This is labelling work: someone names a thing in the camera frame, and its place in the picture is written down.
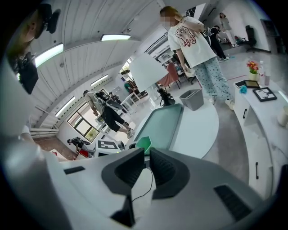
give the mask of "wire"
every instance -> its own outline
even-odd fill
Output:
[[[150,172],[151,172],[151,176],[152,176],[152,181],[151,181],[150,189],[149,189],[149,190],[148,190],[144,195],[142,195],[142,196],[138,196],[138,197],[136,197],[135,199],[133,199],[132,202],[133,202],[134,200],[140,198],[140,197],[145,196],[145,195],[146,195],[148,192],[150,192],[150,190],[152,189],[152,184],[153,184],[153,174],[152,174],[152,170],[150,170]]]

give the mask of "white sneaker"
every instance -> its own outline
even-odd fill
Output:
[[[126,134],[127,134],[127,138],[130,139],[134,135],[133,129],[131,128],[128,129],[128,132]]]
[[[215,104],[215,99],[214,99],[213,97],[210,97],[210,98],[209,98],[209,102],[211,102],[211,104],[214,105],[214,104]]]
[[[227,100],[225,101],[225,103],[226,103],[226,105],[229,106],[229,108],[230,108],[231,110],[234,111],[234,101],[227,99]]]

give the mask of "potted plant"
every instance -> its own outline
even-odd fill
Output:
[[[247,66],[249,67],[249,80],[252,80],[252,81],[258,81],[258,65],[257,63],[255,63],[254,61],[249,61],[247,63]]]

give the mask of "red object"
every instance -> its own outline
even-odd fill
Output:
[[[88,158],[88,152],[84,150],[80,150],[79,154],[82,154],[83,156]]]
[[[159,81],[159,83],[162,84],[164,87],[167,87],[172,82],[179,80],[175,65],[172,62],[168,64],[167,70],[168,74]]]

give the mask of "cabinet handle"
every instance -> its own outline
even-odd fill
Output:
[[[244,110],[244,114],[243,114],[243,119],[245,119],[245,113],[246,113],[247,109]]]
[[[258,180],[259,179],[259,177],[258,177],[258,162],[256,162],[255,163],[255,167],[256,167],[256,180]]]

